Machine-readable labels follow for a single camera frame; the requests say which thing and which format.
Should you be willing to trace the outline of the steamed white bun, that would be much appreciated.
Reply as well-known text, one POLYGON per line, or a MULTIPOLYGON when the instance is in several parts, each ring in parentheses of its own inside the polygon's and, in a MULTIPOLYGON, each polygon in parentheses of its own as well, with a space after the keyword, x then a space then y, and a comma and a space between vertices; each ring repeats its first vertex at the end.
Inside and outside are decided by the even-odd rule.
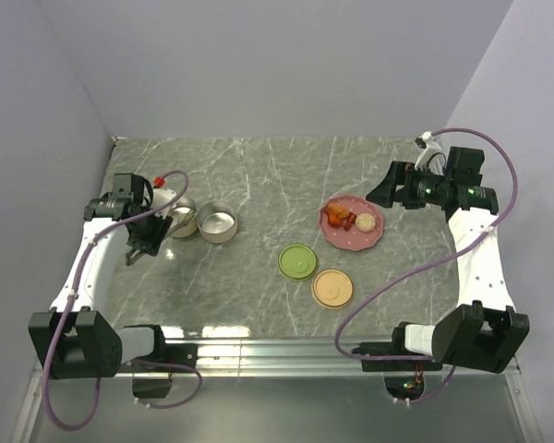
POLYGON ((360 232, 369 233, 375 230, 377 219, 370 213, 361 213, 356 216, 355 226, 360 232))

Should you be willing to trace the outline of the orange fried food piece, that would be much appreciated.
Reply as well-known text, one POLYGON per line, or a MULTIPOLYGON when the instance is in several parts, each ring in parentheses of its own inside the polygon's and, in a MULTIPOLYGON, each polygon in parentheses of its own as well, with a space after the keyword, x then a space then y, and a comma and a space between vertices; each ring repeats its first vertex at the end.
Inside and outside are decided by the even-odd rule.
POLYGON ((333 203, 328 203, 323 212, 327 216, 327 223, 333 228, 343 227, 349 216, 349 211, 346 208, 333 203))

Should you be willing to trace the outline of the red sausage piece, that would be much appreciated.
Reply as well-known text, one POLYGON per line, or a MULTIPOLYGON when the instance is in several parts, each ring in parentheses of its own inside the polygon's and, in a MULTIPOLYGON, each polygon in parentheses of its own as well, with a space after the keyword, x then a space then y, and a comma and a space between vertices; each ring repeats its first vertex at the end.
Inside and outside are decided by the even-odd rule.
POLYGON ((348 216, 345 219, 345 223, 343 225, 343 228, 346 232, 348 232, 351 227, 355 224, 356 215, 353 212, 350 212, 348 216))

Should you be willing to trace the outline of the steel food tongs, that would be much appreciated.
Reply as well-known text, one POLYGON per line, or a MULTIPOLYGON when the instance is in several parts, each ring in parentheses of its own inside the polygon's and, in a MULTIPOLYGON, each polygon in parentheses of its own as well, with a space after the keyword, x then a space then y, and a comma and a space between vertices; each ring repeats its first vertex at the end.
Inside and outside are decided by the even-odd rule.
POLYGON ((196 211, 188 207, 178 207, 174 210, 173 223, 168 234, 174 238, 185 238, 197 230, 196 211))

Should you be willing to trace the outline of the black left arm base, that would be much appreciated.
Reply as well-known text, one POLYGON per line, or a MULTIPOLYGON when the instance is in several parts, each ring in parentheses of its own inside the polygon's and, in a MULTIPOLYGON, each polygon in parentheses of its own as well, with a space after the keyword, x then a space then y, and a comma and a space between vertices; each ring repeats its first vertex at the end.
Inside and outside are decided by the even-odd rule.
POLYGON ((139 401, 165 400, 171 392, 175 375, 197 376, 199 347, 194 343, 166 344, 161 354, 130 361, 134 373, 132 393, 139 401))

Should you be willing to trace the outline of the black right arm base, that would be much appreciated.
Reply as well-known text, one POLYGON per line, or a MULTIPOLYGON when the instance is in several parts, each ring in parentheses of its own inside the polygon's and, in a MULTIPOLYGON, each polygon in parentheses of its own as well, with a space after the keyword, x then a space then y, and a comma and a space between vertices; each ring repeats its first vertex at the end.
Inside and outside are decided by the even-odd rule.
MULTIPOLYGON (((409 352, 395 351, 390 342, 361 342, 352 351, 361 356, 407 356, 409 352)), ((362 371, 366 373, 381 372, 384 375, 384 387, 394 402, 403 401, 410 404, 425 396, 426 372, 438 372, 443 365, 429 360, 402 360, 394 357, 391 360, 361 360, 362 371)))

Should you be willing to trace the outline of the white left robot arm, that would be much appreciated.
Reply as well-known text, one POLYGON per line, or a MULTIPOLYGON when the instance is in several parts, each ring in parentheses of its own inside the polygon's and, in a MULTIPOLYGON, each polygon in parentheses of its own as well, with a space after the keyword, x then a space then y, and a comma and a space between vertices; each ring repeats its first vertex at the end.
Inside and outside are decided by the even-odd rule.
POLYGON ((168 360, 168 348, 150 326, 117 332, 102 314, 116 261, 130 255, 156 256, 173 219, 170 208, 181 193, 164 179, 133 173, 114 176, 112 188, 83 212, 80 247, 64 287, 45 312, 32 314, 29 333, 51 379, 114 376, 136 358, 148 371, 168 360))

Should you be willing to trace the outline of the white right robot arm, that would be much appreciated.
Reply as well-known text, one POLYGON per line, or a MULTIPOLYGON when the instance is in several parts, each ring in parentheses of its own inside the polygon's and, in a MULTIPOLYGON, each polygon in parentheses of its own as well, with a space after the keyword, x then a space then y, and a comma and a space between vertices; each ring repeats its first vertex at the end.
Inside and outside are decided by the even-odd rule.
POLYGON ((367 195, 383 208, 440 207, 459 255, 456 307, 435 325, 402 322, 393 330, 389 357, 401 369, 424 355, 440 364, 500 373, 529 333, 529 318, 516 311, 504 280, 494 224, 498 199, 494 189, 481 185, 484 160, 483 150, 452 147, 439 174, 394 161, 367 195))

